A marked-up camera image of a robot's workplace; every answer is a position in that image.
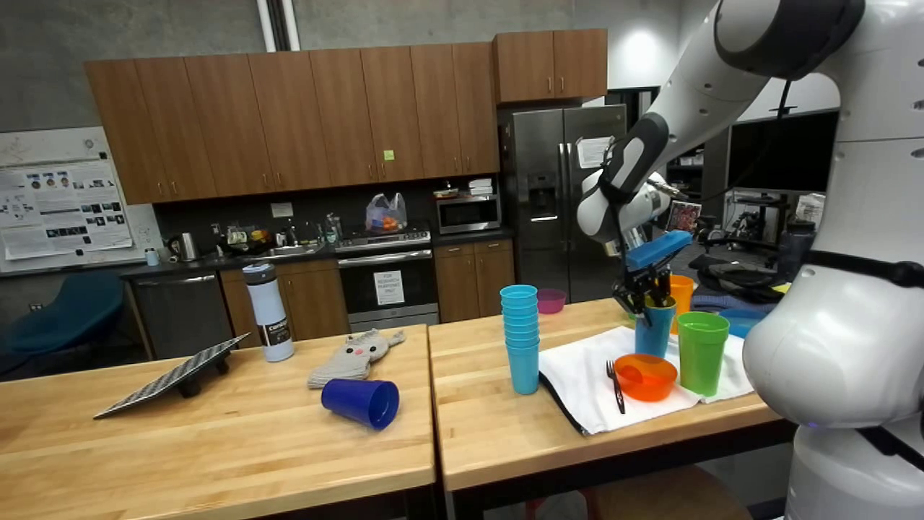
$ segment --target backsplash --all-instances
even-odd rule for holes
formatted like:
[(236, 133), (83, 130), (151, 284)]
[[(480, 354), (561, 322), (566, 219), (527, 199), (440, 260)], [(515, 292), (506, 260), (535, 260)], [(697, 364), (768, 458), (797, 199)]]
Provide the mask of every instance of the backsplash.
[(433, 182), (401, 182), (401, 186), (364, 186), (364, 189), (332, 189), (332, 192), (300, 192), (275, 198), (241, 198), (241, 199), (202, 199), (202, 204), (171, 204), (154, 206), (163, 237), (182, 231), (210, 231), (210, 224), (226, 225), (260, 225), (270, 231), (287, 228), (288, 219), (275, 219), (271, 204), (293, 204), (296, 224), (323, 224), (326, 214), (338, 214), (345, 234), (364, 231), (366, 206), (377, 193), (392, 198), (401, 192), (407, 204), (407, 228), (433, 228), (433, 192), (446, 186), (465, 189), (467, 180), (433, 180)]

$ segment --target white robot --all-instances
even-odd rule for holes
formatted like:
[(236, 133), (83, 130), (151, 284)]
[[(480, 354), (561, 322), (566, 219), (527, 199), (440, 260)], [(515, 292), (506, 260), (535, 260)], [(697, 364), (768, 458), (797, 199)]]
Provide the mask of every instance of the white robot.
[(807, 74), (841, 91), (826, 218), (746, 367), (800, 425), (791, 520), (924, 520), (924, 0), (720, 0), (584, 182), (579, 224), (632, 251), (668, 206), (649, 175), (735, 126), (768, 78)]

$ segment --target computer monitor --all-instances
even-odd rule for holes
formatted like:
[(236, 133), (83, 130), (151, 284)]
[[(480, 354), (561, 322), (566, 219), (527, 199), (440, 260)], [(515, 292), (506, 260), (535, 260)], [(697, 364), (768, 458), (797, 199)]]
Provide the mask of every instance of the computer monitor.
[(729, 192), (826, 193), (834, 137), (837, 110), (735, 126)]

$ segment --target wooden table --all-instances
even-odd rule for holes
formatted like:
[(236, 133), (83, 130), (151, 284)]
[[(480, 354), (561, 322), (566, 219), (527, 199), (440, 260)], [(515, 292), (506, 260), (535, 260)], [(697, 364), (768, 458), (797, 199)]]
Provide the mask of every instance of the wooden table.
[(0, 518), (260, 518), (433, 492), (427, 329), (377, 364), (401, 390), (384, 432), (322, 407), (306, 378), (345, 338), (265, 364), (235, 351), (229, 375), (114, 419), (94, 417), (180, 361), (0, 386)]
[[(613, 302), (573, 305), (541, 319), (541, 348), (570, 345), (625, 323)], [(430, 328), (440, 464), (460, 518), (488, 505), (584, 490), (791, 440), (763, 400), (690, 407), (600, 436), (582, 436), (548, 390), (518, 396), (504, 322)]]

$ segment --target stainless steel refrigerator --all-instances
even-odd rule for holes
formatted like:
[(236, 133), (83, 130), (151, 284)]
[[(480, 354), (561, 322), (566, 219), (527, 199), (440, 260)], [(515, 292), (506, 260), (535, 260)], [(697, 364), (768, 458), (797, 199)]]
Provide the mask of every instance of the stainless steel refrigerator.
[(582, 182), (626, 133), (626, 108), (524, 110), (504, 120), (504, 167), (518, 241), (518, 280), (570, 302), (608, 297), (619, 260), (579, 228)]

